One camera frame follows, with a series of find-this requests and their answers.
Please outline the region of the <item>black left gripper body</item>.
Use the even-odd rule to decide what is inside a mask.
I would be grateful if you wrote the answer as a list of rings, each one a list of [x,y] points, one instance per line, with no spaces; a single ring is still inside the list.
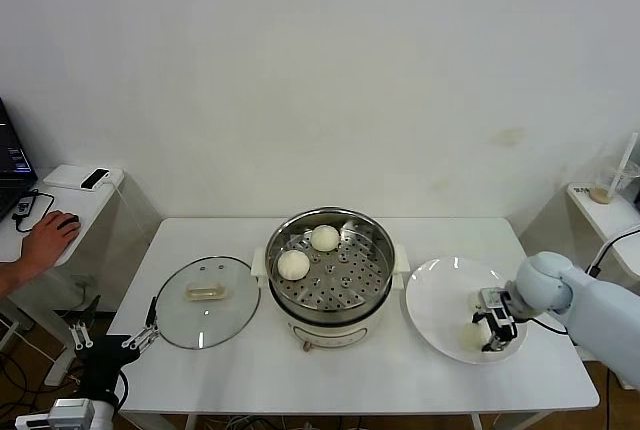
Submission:
[[[115,390],[124,366],[140,357],[138,348],[132,349],[130,335],[102,335],[91,347],[80,351],[83,371],[80,377],[80,397],[105,403],[118,403]]]

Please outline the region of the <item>bare human hand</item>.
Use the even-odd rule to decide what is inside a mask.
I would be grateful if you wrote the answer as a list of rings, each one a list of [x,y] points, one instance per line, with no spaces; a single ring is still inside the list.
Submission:
[[[79,233],[74,214],[56,210],[44,216],[22,241],[19,263],[24,275],[33,278],[52,268]]]

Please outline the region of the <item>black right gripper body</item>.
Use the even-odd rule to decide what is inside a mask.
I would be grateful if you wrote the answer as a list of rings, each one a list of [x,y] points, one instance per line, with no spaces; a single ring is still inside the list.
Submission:
[[[494,337],[500,342],[511,342],[518,337],[518,328],[513,316],[504,307],[491,310],[493,323],[491,329]]]

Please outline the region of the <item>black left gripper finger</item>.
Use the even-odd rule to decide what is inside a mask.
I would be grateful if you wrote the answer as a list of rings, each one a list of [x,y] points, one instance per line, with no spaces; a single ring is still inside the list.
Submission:
[[[78,319],[69,326],[69,332],[76,349],[89,349],[93,346],[90,329],[95,322],[100,296],[96,295],[91,303],[80,312]]]
[[[159,336],[156,305],[157,298],[153,297],[147,311],[143,328],[123,342],[124,349],[145,351]]]

